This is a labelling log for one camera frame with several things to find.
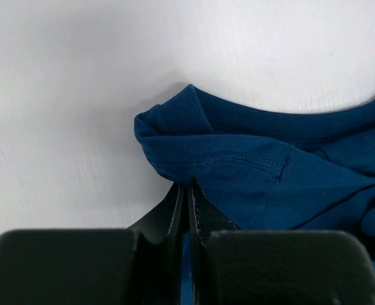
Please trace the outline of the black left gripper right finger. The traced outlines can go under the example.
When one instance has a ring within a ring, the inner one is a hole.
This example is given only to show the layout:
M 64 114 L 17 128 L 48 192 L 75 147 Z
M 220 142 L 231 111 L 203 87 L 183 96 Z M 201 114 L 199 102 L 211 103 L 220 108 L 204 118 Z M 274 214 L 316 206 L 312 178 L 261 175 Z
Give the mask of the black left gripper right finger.
M 342 231 L 244 231 L 187 190 L 195 304 L 375 304 L 375 269 Z

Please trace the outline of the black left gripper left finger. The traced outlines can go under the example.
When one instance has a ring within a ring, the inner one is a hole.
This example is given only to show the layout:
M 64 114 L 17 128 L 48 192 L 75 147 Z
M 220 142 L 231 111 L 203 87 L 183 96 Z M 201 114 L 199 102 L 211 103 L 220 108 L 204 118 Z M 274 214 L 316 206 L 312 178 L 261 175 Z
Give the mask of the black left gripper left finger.
M 179 304 L 184 188 L 126 229 L 0 235 L 0 304 Z

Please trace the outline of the blue printed t shirt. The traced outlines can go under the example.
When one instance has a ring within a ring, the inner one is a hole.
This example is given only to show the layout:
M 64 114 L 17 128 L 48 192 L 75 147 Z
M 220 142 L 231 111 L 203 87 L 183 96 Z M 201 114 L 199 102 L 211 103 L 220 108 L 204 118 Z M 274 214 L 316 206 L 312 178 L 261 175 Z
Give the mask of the blue printed t shirt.
M 160 176 L 196 182 L 242 229 L 345 231 L 375 267 L 375 99 L 287 114 L 189 85 L 138 114 L 134 133 Z

